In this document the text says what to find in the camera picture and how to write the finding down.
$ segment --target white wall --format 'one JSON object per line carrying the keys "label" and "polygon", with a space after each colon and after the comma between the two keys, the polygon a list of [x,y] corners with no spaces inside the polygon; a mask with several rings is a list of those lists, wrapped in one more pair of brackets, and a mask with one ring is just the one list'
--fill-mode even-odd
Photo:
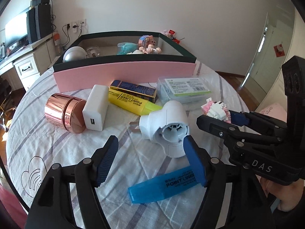
{"label": "white wall", "polygon": [[[181,45],[214,70],[245,75],[264,27],[266,0],[53,0],[55,25],[87,19],[87,32],[173,29]],[[29,0],[11,0],[0,30]]]}

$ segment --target plastic storage box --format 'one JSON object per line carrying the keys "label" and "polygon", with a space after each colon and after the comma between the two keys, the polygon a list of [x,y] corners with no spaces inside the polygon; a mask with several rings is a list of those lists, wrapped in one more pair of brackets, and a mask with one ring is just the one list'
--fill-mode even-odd
{"label": "plastic storage box", "polygon": [[200,109],[211,93],[204,80],[199,77],[160,77],[157,90],[162,104],[175,100],[182,103],[186,110]]}
{"label": "plastic storage box", "polygon": [[[155,47],[160,47],[161,54],[118,54],[119,43],[138,44],[139,38],[143,35],[152,35],[155,40]],[[99,65],[105,63],[135,62],[135,61],[168,61],[168,62],[187,62],[195,63],[196,57],[184,49],[182,46],[173,42],[161,33],[144,31],[117,31],[91,33],[80,36],[69,48],[80,46],[87,49],[97,46],[100,54],[96,58],[86,58],[76,61],[63,62],[64,53],[53,65],[54,72],[84,67],[89,65]]]}

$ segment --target black speaker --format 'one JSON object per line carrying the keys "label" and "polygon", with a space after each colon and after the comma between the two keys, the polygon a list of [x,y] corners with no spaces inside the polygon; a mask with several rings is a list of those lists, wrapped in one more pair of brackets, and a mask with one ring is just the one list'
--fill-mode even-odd
{"label": "black speaker", "polygon": [[26,13],[29,42],[33,43],[52,33],[51,5],[39,4]]}
{"label": "black speaker", "polygon": [[35,8],[31,8],[26,13],[26,28],[27,28],[27,36],[29,43],[33,43],[37,41],[37,34],[35,28]]}

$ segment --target bed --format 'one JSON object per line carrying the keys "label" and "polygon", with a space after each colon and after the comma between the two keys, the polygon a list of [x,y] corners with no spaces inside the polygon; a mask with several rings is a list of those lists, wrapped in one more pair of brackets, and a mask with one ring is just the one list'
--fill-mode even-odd
{"label": "bed", "polygon": [[[248,112],[237,92],[209,67],[197,61],[194,75],[207,81],[214,101],[223,101],[231,110]],[[48,123],[44,106],[47,99],[58,91],[51,68],[27,91],[9,130],[6,143],[9,174],[25,202],[31,205],[53,163],[62,166],[76,164],[92,156],[110,135],[115,135],[119,139],[118,153],[106,182],[96,190],[111,228],[190,228],[204,196],[204,187],[196,185],[179,195],[148,204],[132,204],[127,190],[147,179],[188,166],[186,156],[167,157],[160,145],[142,139],[140,134],[130,133],[129,123],[139,117],[113,104],[109,104],[102,132],[86,129],[81,134],[71,134]],[[85,89],[65,94],[87,99],[90,91]],[[229,153],[223,140],[197,128],[196,118],[201,114],[200,109],[187,111],[191,135],[211,157],[218,157],[228,164]],[[77,225],[84,228],[76,187],[71,184],[70,188]],[[218,227],[224,225],[229,199],[228,184]]]}

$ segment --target power outlet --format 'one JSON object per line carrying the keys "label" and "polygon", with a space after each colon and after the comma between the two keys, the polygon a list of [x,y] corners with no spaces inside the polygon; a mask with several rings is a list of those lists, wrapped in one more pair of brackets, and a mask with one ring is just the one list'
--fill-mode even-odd
{"label": "power outlet", "polygon": [[79,26],[80,26],[80,27],[81,27],[81,26],[85,27],[86,24],[87,24],[87,20],[86,20],[86,19],[79,20]]}
{"label": "power outlet", "polygon": [[74,28],[73,26],[78,26],[78,21],[72,22],[72,26],[71,26],[72,32],[73,32],[73,33],[76,33],[76,32],[77,32],[77,27]]}

